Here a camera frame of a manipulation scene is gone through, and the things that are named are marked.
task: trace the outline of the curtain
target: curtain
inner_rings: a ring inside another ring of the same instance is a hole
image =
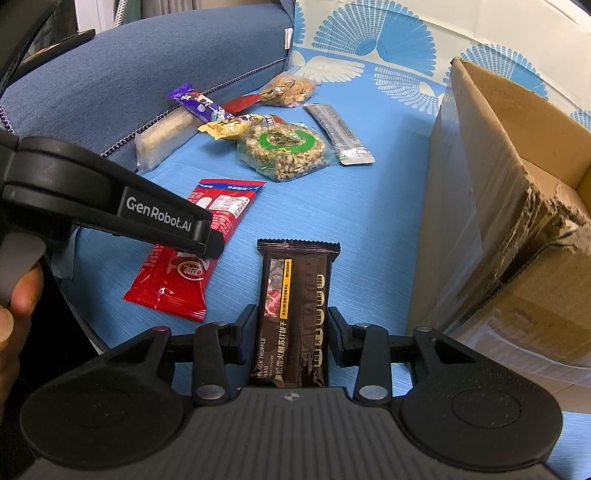
[[[201,8],[201,0],[141,0],[142,18]]]

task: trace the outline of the silver snack bar wrapper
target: silver snack bar wrapper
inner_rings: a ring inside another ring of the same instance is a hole
[[[363,165],[375,162],[373,155],[361,143],[361,140],[355,136],[332,105],[327,103],[305,103],[304,108],[326,131],[341,164]]]

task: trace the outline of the cable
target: cable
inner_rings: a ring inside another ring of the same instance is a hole
[[[127,8],[127,0],[119,0],[117,11],[115,12],[115,19],[113,20],[113,28],[120,27],[125,16],[125,8]]]

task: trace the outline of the blue sofa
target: blue sofa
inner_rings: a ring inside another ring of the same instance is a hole
[[[193,82],[222,103],[257,90],[284,69],[309,65],[313,59],[302,54],[290,63],[284,48],[285,29],[294,26],[295,14],[291,0],[282,0],[281,6],[192,11],[124,25],[22,78],[7,90],[2,104],[18,135],[48,135],[99,154],[108,151],[105,161],[134,170],[130,134],[174,105],[167,98],[171,89]],[[353,63],[348,68],[357,75]],[[334,166],[293,182],[268,183],[212,276],[206,322],[231,322],[244,305],[256,302],[261,265],[256,239],[287,237],[340,242],[330,304],[350,322],[370,321],[404,333],[437,101],[408,108],[375,96],[370,81],[362,76],[354,85],[326,83],[314,100],[334,104],[376,164]],[[434,98],[442,93],[442,87],[429,85]],[[311,122],[301,108],[256,111]],[[201,178],[262,179],[237,161],[233,144],[214,142],[205,134],[196,135],[146,177],[182,196]],[[153,325],[168,325],[175,334],[194,331],[196,325],[188,320],[123,301],[150,249],[86,229],[77,235],[73,277],[62,280],[61,289],[105,346]],[[332,384],[351,390],[356,369],[338,369],[331,362]],[[404,367],[393,365],[392,378],[396,394],[408,391]],[[179,368],[175,388],[186,391],[189,383],[190,370]],[[587,478],[590,439],[591,419],[565,413],[552,467],[568,479]]]

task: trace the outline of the red wrapper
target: red wrapper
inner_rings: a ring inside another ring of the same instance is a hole
[[[246,110],[248,107],[254,105],[255,103],[261,100],[260,93],[253,93],[251,95],[245,95],[242,97],[235,98],[234,100],[230,100],[228,103],[224,103],[222,108],[226,112],[230,113],[240,113]]]
[[[188,200],[213,212],[212,228],[221,231],[228,243],[264,184],[264,181],[203,179]],[[217,261],[156,245],[123,298],[202,322],[206,311],[205,288]]]

